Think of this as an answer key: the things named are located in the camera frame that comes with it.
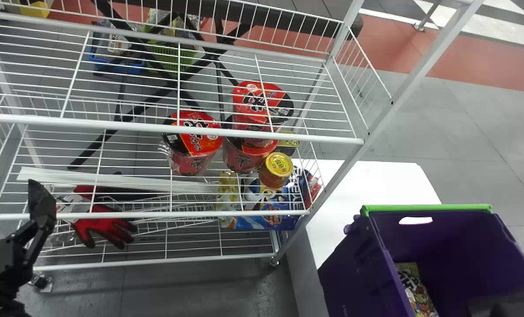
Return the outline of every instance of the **crate handle hole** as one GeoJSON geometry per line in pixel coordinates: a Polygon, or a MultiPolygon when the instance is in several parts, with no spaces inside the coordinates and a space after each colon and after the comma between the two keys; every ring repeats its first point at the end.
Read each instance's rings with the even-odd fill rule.
{"type": "Polygon", "coordinates": [[[424,225],[432,221],[432,217],[404,217],[399,221],[399,225],[424,225]]]}

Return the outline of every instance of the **instant noodle cup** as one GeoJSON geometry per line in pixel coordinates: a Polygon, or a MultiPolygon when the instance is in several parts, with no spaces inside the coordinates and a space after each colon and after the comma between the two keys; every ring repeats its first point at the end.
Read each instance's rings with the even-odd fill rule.
{"type": "Polygon", "coordinates": [[[227,136],[223,141],[223,160],[232,171],[241,174],[251,173],[262,165],[266,156],[278,146],[278,140],[270,141],[268,146],[254,147],[242,138],[227,136]]]}
{"type": "MultiPolygon", "coordinates": [[[[274,84],[257,81],[243,81],[232,90],[233,129],[271,132],[279,132],[282,125],[293,115],[293,102],[287,93],[274,84]]],[[[245,138],[250,146],[266,147],[271,140],[245,138]]]]}
{"type": "MultiPolygon", "coordinates": [[[[173,113],[164,124],[177,125],[177,114],[173,113]]],[[[181,126],[220,129],[221,125],[203,112],[180,111],[181,126]]],[[[163,141],[169,148],[168,155],[175,173],[194,176],[203,172],[221,147],[223,137],[185,133],[164,133],[163,141]]]]}

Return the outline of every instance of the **red glove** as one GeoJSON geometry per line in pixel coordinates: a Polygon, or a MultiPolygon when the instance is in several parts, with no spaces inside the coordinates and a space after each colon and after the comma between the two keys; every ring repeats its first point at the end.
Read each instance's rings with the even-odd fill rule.
{"type": "MultiPolygon", "coordinates": [[[[82,193],[80,196],[86,199],[92,199],[91,193],[87,194],[87,186],[77,186],[74,190],[75,193],[82,193]]],[[[115,212],[105,205],[93,205],[93,213],[111,213],[115,212]]],[[[95,247],[95,242],[92,238],[91,233],[97,233],[98,235],[107,239],[117,249],[125,249],[125,243],[131,243],[135,239],[127,232],[137,232],[137,227],[131,222],[125,219],[108,218],[108,219],[79,219],[78,221],[71,224],[78,238],[84,243],[89,249],[95,247]]]]}

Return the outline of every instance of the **green rim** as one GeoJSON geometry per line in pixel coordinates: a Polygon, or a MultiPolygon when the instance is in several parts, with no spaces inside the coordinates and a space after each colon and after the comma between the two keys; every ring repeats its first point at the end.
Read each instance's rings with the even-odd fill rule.
{"type": "Polygon", "coordinates": [[[493,207],[489,203],[463,203],[442,205],[363,205],[360,215],[369,217],[370,212],[376,211],[482,211],[493,213],[493,207]]]}

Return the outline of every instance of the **purple storage crate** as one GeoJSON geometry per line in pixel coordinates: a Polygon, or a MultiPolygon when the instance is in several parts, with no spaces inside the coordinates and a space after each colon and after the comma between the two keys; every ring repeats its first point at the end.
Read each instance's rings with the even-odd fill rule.
{"type": "Polygon", "coordinates": [[[524,288],[524,255],[490,209],[387,210],[362,213],[318,270],[330,317],[414,317],[394,263],[417,263],[440,317],[524,288]],[[404,217],[433,221],[399,225],[404,217]]]}

